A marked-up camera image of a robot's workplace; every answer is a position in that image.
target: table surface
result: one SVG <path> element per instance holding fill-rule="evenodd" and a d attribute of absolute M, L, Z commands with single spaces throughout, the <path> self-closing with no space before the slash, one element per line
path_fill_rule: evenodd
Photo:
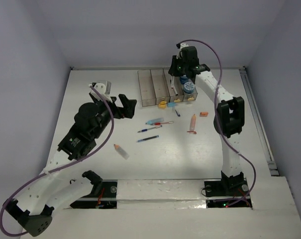
<path fill-rule="evenodd" d="M 219 76 L 217 70 L 212 72 L 216 78 Z M 288 184 L 284 177 L 271 177 L 238 70 L 224 70 L 222 85 L 245 100 L 240 151 L 253 162 L 257 171 L 257 182 L 251 193 L 253 210 L 205 208 L 205 197 L 200 194 L 202 180 L 199 179 L 219 178 L 222 167 L 221 142 L 213 127 L 210 99 L 197 89 L 196 101 L 178 104 L 181 117 L 170 108 L 143 108 L 136 70 L 71 71 L 49 159 L 73 125 L 78 108 L 91 101 L 88 84 L 100 80 L 111 81 L 112 96 L 125 94 L 129 99 L 137 99 L 135 116 L 116 119 L 109 142 L 96 155 L 78 164 L 76 171 L 93 170 L 104 180 L 118 180 L 118 207 L 115 210 L 63 210 L 39 239 L 91 235 L 149 239 L 301 239 L 301 221 Z M 202 111 L 209 112 L 208 117 L 200 118 Z M 198 116 L 197 135 L 186 133 L 193 114 Z M 174 123 L 137 133 L 146 127 L 148 120 L 159 117 Z M 110 125 L 97 140 L 97 145 L 106 138 L 109 129 Z M 136 142 L 157 134 L 157 139 Z M 130 157 L 123 159 L 115 152 L 113 144 L 119 144 Z M 243 160 L 241 165 L 251 185 L 253 171 Z"/>

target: wall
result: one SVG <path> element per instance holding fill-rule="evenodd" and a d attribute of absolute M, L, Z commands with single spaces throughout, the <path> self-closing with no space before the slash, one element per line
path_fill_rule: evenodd
<path fill-rule="evenodd" d="M 301 0 L 288 0 L 248 67 L 281 175 L 301 216 Z"/>
<path fill-rule="evenodd" d="M 283 0 L 37 0 L 71 66 L 169 66 L 178 41 L 247 65 Z M 217 66 L 200 46 L 200 59 Z"/>
<path fill-rule="evenodd" d="M 69 71 L 37 2 L 0 0 L 0 208 L 45 164 Z"/>

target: purple cable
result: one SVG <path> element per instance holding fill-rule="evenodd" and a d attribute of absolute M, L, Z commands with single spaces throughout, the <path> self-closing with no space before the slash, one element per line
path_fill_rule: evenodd
<path fill-rule="evenodd" d="M 103 101 L 103 103 L 105 104 L 107 110 L 109 111 L 109 114 L 110 114 L 110 119 L 111 119 L 111 128 L 110 128 L 110 131 L 109 131 L 109 134 L 107 136 L 107 138 L 104 140 L 103 143 L 101 143 L 101 145 L 95 149 L 93 152 L 91 152 L 90 154 L 82 157 L 81 159 L 77 160 L 77 161 L 74 161 L 72 163 L 69 163 L 69 164 L 66 164 L 64 166 L 61 166 L 61 167 L 58 167 L 58 168 L 55 168 L 55 169 L 52 169 L 50 171 L 48 171 L 48 173 L 54 173 L 54 172 L 57 172 L 57 171 L 60 171 L 62 169 L 65 169 L 65 168 L 68 168 L 68 167 L 71 167 L 75 164 L 78 164 L 82 161 L 84 161 L 85 159 L 91 157 L 93 154 L 97 153 L 106 143 L 107 141 L 109 140 L 110 136 L 112 135 L 112 132 L 114 130 L 114 115 L 112 114 L 111 112 L 111 109 L 108 105 L 108 103 L 106 102 L 106 100 L 104 99 L 104 97 L 96 90 L 94 89 L 93 86 L 91 86 L 91 89 L 99 96 L 99 98 L 101 98 L 101 100 Z M 31 183 L 35 182 L 36 180 L 44 177 L 46 174 L 45 173 L 42 173 L 38 176 L 36 176 L 35 178 L 31 179 L 30 181 L 26 182 L 25 184 L 23 184 L 21 187 L 19 187 L 7 200 L 6 202 L 3 204 L 2 208 L 1 208 L 1 211 L 0 211 L 0 229 L 1 231 L 3 232 L 3 234 L 5 234 L 6 236 L 8 237 L 19 237 L 19 236 L 22 236 L 22 235 L 25 235 L 27 234 L 28 232 L 23 232 L 23 233 L 19 233 L 19 234 L 11 234 L 11 233 L 8 233 L 5 228 L 3 227 L 3 214 L 4 214 L 4 211 L 5 211 L 5 208 L 7 207 L 8 203 L 15 197 L 16 194 L 18 194 L 20 191 L 22 191 L 26 186 L 30 185 Z"/>
<path fill-rule="evenodd" d="M 202 43 L 203 45 L 207 46 L 208 48 L 210 48 L 211 51 L 213 51 L 213 53 L 215 54 L 215 56 L 217 57 L 218 59 L 218 62 L 219 62 L 219 66 L 220 66 L 220 77 L 219 77 L 219 80 L 218 80 L 218 83 L 216 85 L 216 89 L 215 89 L 215 95 L 214 95 L 214 113 L 215 115 L 217 115 L 217 95 L 218 95 L 218 91 L 219 91 L 219 86 L 221 84 L 221 79 L 222 79 L 222 64 L 221 64 L 221 61 L 220 61 L 220 58 L 218 56 L 218 54 L 216 53 L 216 51 L 210 46 L 208 45 L 207 43 L 203 42 L 203 41 L 200 41 L 200 40 L 195 40 L 195 39 L 188 39 L 188 40 L 184 40 L 184 41 L 181 41 L 179 42 L 178 44 L 181 44 L 183 42 L 187 42 L 187 41 L 194 41 L 194 42 L 199 42 L 199 43 Z M 219 121 L 219 118 L 216 117 L 216 124 L 217 124 L 217 127 L 218 127 L 218 130 L 219 132 L 222 132 L 222 129 L 221 129 L 221 125 L 220 125 L 220 121 Z M 232 147 L 232 145 L 226 140 L 225 136 L 221 133 L 220 134 L 223 141 L 226 143 L 226 145 L 232 149 L 235 153 L 237 153 L 240 157 L 242 157 L 245 161 L 247 161 L 251 166 L 252 166 L 252 169 L 253 169 L 253 173 L 254 173 L 254 178 L 253 178 L 253 183 L 252 183 L 252 186 L 250 188 L 250 190 L 241 198 L 235 200 L 233 203 L 230 203 L 228 205 L 229 206 L 232 206 L 242 200 L 245 200 L 246 199 L 246 196 L 248 196 L 250 194 L 250 192 L 252 191 L 252 189 L 254 188 L 254 185 L 255 185 L 255 182 L 256 182 L 256 169 L 253 165 L 253 163 L 248 160 L 244 155 L 242 155 L 238 150 L 236 150 L 234 147 Z M 217 199 L 215 200 L 216 202 L 222 202 L 222 201 L 229 201 L 229 200 L 234 200 L 233 198 L 229 198 L 229 199 Z"/>

